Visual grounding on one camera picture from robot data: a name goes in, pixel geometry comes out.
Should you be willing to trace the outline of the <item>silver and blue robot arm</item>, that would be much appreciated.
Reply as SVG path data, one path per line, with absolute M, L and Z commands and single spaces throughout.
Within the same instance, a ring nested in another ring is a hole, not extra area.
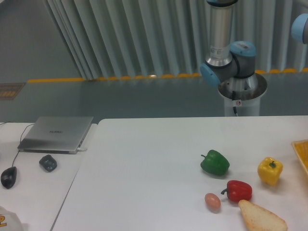
M 247 43 L 247 48 L 241 48 L 231 43 L 231 23 L 233 7 L 236 0 L 208 0 L 210 5 L 210 40 L 209 52 L 200 66 L 203 78 L 213 86 L 240 75 L 240 65 L 236 55 L 251 63 L 256 56 L 254 44 Z

